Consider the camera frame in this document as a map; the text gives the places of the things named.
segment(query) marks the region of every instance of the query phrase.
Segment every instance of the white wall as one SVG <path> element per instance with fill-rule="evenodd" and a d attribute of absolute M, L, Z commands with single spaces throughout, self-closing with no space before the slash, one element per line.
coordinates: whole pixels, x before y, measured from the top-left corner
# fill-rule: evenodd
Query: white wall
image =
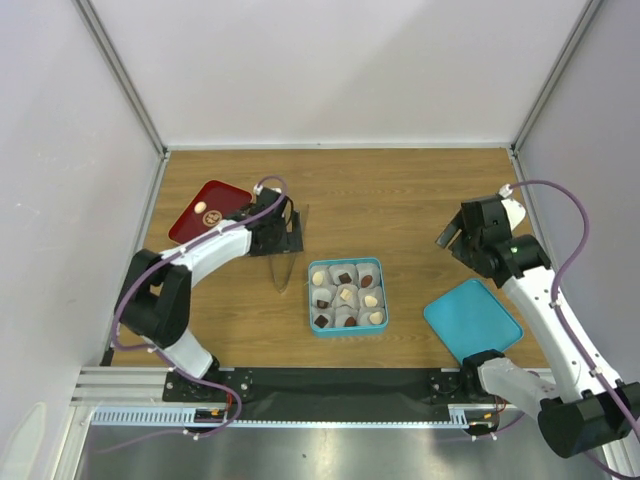
<path fill-rule="evenodd" d="M 584 255 L 567 274 L 568 299 L 625 380 L 640 380 L 640 2 L 605 2 L 522 149 L 528 178 L 558 181 L 592 222 Z M 534 190 L 554 256 L 582 233 L 569 201 Z"/>
<path fill-rule="evenodd" d="M 45 402 L 38 479 L 101 356 L 158 156 L 72 2 L 2 2 L 0 44 L 0 478 L 23 478 L 2 455 Z"/>
<path fill-rule="evenodd" d="M 585 0 L 94 0 L 172 146 L 510 142 Z"/>

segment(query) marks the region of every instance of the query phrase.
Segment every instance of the white chocolate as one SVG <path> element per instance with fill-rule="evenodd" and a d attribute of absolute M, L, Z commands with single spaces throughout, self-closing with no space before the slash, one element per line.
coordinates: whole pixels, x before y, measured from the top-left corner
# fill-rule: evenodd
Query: white chocolate
<path fill-rule="evenodd" d="M 311 277 L 311 283 L 313 283 L 316 287 L 322 285 L 322 282 L 324 282 L 324 275 L 322 274 L 322 272 L 316 272 L 313 274 L 313 277 Z"/>
<path fill-rule="evenodd" d="M 375 307 L 376 305 L 378 305 L 378 300 L 376 299 L 376 297 L 372 295 L 367 295 L 366 297 L 364 297 L 364 304 L 369 308 Z"/>
<path fill-rule="evenodd" d="M 195 207 L 193 207 L 193 211 L 196 213 L 202 213 L 204 212 L 205 208 L 207 208 L 207 204 L 204 202 L 198 202 L 196 203 Z"/>
<path fill-rule="evenodd" d="M 382 323 L 382 312 L 374 312 L 369 315 L 369 321 L 374 325 L 380 325 Z"/>
<path fill-rule="evenodd" d="M 340 298 L 342 298 L 345 302 L 348 302 L 351 297 L 353 297 L 353 293 L 346 288 L 342 290 L 342 293 L 340 293 Z"/>

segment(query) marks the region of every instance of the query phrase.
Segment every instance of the metal floor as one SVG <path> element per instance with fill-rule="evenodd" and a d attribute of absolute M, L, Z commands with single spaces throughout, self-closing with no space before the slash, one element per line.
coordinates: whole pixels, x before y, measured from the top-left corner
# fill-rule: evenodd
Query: metal floor
<path fill-rule="evenodd" d="M 513 418 L 505 413 L 504 424 Z M 87 448 L 154 431 L 92 427 Z M 525 418 L 498 440 L 462 431 L 417 429 L 230 428 L 194 442 L 156 437 L 109 454 L 84 455 L 78 480 L 606 479 L 583 456 L 556 457 Z"/>

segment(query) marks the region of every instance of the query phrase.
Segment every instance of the metal frame edge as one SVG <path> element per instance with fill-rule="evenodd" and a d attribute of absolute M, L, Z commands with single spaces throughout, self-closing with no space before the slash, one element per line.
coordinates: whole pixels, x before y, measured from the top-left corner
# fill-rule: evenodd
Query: metal frame edge
<path fill-rule="evenodd" d="M 602 447 L 607 465 L 616 472 L 627 475 L 627 478 L 637 478 L 636 476 L 640 473 L 640 462 L 638 461 L 640 451 L 637 442 L 634 442 L 632 434 L 629 434 L 623 440 Z"/>
<path fill-rule="evenodd" d="M 149 231 L 149 225 L 151 224 L 151 218 L 153 217 L 153 212 L 155 210 L 156 201 L 158 200 L 158 194 L 160 193 L 160 187 L 162 186 L 162 181 L 164 180 L 164 175 L 167 171 L 167 164 L 169 163 L 170 158 L 171 152 L 169 151 L 163 152 L 160 155 L 160 161 L 158 162 L 153 181 L 151 182 L 151 187 L 149 188 L 149 192 L 147 194 L 147 200 L 145 201 L 144 210 L 142 211 L 142 215 L 140 217 L 140 223 L 138 224 L 138 229 L 136 232 L 135 240 L 133 242 L 133 248 L 130 256 L 133 256 L 133 254 L 140 250 L 144 244 L 147 232 Z M 124 282 L 124 277 L 126 274 L 126 270 L 122 272 L 121 283 Z M 111 346 L 109 332 L 110 328 L 108 328 L 105 333 L 106 337 L 103 342 L 103 353 L 107 351 Z"/>
<path fill-rule="evenodd" d="M 138 117 L 140 124 L 142 125 L 146 135 L 149 137 L 149 140 L 153 144 L 154 148 L 160 154 L 164 154 L 166 148 L 162 143 L 162 139 L 160 138 L 160 134 L 156 129 L 149 113 L 147 112 L 146 107 L 140 97 L 140 94 L 136 90 L 127 69 L 125 68 L 118 52 L 111 41 L 111 38 L 107 34 L 107 31 L 100 20 L 98 12 L 91 0 L 71 0 L 76 9 L 78 10 L 78 14 L 82 18 L 84 24 L 89 31 L 89 34 L 93 38 L 98 47 L 98 50 L 102 53 L 102 57 L 107 64 L 111 73 L 113 73 L 116 81 L 120 85 L 120 88 L 127 99 L 127 102 L 133 109 L 133 112 Z"/>
<path fill-rule="evenodd" d="M 551 67 L 551 71 L 544 81 L 540 93 L 536 97 L 533 106 L 529 110 L 529 113 L 527 113 L 520 130 L 516 134 L 515 140 L 513 141 L 513 149 L 515 152 L 518 152 L 522 148 L 529 132 L 531 132 L 531 129 L 538 120 L 540 113 L 542 113 L 547 101 L 562 78 L 562 74 L 566 70 L 567 65 L 580 46 L 585 33 L 593 23 L 593 20 L 605 2 L 606 0 L 588 0 L 585 4 L 576 24 L 569 34 L 569 37 L 562 46 L 562 50 L 560 50 L 558 58 L 553 64 L 553 67 Z"/>
<path fill-rule="evenodd" d="M 206 145 L 169 145 L 170 151 L 208 150 L 356 150 L 406 148 L 509 148 L 509 142 L 312 142 L 312 143 L 218 143 Z"/>
<path fill-rule="evenodd" d="M 94 410 L 94 407 L 69 407 L 67 428 L 50 469 L 52 480 L 76 478 Z"/>

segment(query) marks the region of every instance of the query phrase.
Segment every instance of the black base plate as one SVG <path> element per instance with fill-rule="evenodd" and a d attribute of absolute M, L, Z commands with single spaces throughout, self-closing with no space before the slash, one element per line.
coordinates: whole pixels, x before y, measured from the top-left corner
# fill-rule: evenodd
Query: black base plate
<path fill-rule="evenodd" d="M 448 421 L 450 404 L 475 403 L 458 372 L 419 368 L 252 368 L 223 372 L 243 399 L 243 420 Z M 224 402 L 226 394 L 167 375 L 166 402 Z M 486 398 L 487 404 L 494 397 Z"/>

